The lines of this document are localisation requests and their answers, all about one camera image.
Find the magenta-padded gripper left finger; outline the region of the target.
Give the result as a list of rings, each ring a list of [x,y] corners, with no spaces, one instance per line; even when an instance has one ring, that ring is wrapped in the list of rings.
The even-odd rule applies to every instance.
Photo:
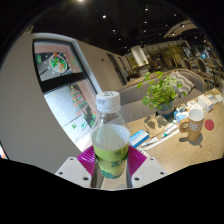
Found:
[[[84,188],[101,187],[101,172],[92,146],[78,157],[68,157],[55,175]]]

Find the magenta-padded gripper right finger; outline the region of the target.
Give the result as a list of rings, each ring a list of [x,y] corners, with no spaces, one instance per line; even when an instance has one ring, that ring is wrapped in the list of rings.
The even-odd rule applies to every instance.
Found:
[[[128,147],[126,182],[128,188],[140,188],[167,175],[155,157]]]

